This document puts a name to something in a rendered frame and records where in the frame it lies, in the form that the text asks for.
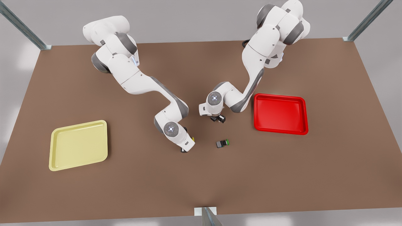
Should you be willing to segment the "red tray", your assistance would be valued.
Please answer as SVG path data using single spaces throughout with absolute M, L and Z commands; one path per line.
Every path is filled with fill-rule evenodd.
M 253 110 L 254 127 L 258 131 L 308 133 L 306 102 L 299 96 L 255 94 Z

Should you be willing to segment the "yellow tray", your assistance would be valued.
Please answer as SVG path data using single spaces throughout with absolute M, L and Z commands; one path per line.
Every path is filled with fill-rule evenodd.
M 57 128 L 51 134 L 51 171 L 99 163 L 107 157 L 108 134 L 105 120 Z

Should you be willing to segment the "silver frame post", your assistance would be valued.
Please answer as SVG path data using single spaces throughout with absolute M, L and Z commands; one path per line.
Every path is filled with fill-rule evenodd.
M 26 38 L 28 38 L 40 50 L 51 50 L 52 45 L 46 45 L 26 24 L 23 23 L 3 2 L 0 0 L 0 14 L 14 25 Z
M 195 207 L 194 216 L 201 216 L 202 226 L 223 226 L 217 218 L 216 207 Z
M 359 25 L 347 37 L 344 42 L 354 42 L 372 22 L 393 2 L 394 0 L 380 0 L 373 10 L 359 23 Z

